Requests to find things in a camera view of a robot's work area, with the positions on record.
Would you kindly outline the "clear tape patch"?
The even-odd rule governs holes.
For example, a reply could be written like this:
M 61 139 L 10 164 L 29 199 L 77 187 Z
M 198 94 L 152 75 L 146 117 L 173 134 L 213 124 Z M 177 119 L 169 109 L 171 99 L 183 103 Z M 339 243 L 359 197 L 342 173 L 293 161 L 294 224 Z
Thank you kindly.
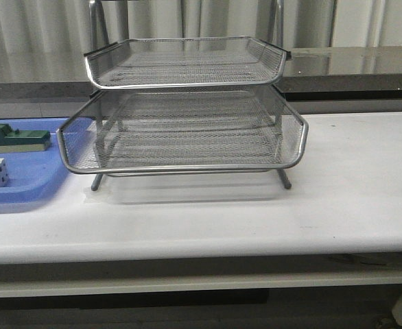
M 110 190 L 104 187 L 99 187 L 96 191 L 93 191 L 91 187 L 86 187 L 83 194 L 85 204 L 107 203 L 111 197 Z

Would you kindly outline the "blue plastic tray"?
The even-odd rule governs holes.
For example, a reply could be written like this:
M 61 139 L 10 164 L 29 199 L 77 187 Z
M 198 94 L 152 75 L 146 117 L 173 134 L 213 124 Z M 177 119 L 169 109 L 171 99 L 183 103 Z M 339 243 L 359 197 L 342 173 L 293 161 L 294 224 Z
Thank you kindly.
M 0 120 L 14 130 L 47 130 L 51 134 L 51 146 L 45 151 L 0 154 L 9 174 L 8 183 L 0 187 L 0 204 L 39 202 L 55 194 L 68 174 L 56 139 L 56 130 L 66 120 L 66 117 Z

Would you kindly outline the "dark back counter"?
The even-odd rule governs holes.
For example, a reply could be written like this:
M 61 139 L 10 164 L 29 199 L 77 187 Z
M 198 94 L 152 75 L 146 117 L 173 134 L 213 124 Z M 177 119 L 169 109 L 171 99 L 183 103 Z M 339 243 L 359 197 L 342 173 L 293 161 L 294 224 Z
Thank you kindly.
M 402 46 L 295 48 L 276 88 L 290 101 L 402 99 Z M 0 55 L 0 101 L 84 99 L 78 52 Z

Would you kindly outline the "green terminal block module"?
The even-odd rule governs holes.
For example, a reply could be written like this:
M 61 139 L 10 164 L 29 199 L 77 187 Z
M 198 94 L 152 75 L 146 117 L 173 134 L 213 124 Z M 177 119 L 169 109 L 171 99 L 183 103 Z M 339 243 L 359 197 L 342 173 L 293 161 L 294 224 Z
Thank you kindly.
M 7 123 L 0 123 L 0 154 L 13 152 L 45 151 L 51 146 L 47 130 L 13 130 Z

